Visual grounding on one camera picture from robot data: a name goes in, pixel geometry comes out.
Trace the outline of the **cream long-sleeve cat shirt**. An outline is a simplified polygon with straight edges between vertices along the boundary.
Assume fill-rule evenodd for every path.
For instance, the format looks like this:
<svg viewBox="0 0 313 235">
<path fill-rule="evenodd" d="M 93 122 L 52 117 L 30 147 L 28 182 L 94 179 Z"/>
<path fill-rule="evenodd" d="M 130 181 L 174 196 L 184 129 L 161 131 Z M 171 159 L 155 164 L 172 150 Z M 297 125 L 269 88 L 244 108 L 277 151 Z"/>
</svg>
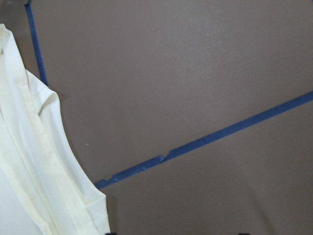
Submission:
<svg viewBox="0 0 313 235">
<path fill-rule="evenodd" d="M 105 235 L 106 196 L 77 162 L 58 95 L 23 64 L 0 26 L 0 232 Z"/>
</svg>

